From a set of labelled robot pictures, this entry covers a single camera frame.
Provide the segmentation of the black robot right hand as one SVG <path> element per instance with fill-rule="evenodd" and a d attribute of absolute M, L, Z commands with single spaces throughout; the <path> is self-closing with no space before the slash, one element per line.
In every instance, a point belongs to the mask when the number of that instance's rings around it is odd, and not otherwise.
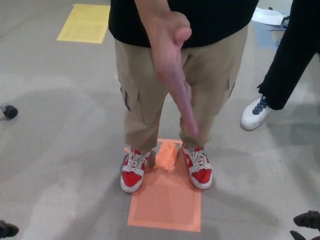
<path fill-rule="evenodd" d="M 310 229 L 320 230 L 320 213 L 318 211 L 309 210 L 308 212 L 302 213 L 293 218 L 293 222 L 298 227 L 305 227 Z M 291 230 L 291 236 L 294 240 L 306 240 L 304 236 L 302 236 L 297 231 Z"/>

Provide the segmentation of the person's bare right hand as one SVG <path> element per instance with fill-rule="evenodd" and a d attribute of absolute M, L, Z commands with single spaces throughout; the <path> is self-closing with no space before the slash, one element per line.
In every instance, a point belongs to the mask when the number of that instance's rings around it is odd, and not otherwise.
<path fill-rule="evenodd" d="M 198 125 L 191 105 L 191 87 L 186 81 L 181 48 L 191 36 L 187 18 L 179 12 L 159 14 L 149 12 L 141 16 L 152 51 L 157 78 L 170 93 L 191 136 L 198 134 Z"/>

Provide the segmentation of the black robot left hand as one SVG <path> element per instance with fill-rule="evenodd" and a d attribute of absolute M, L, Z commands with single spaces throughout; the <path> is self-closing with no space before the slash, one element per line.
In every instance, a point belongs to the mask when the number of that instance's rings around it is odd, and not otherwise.
<path fill-rule="evenodd" d="M 0 238 L 10 238 L 18 234 L 19 228 L 11 223 L 7 223 L 4 220 L 0 220 Z"/>

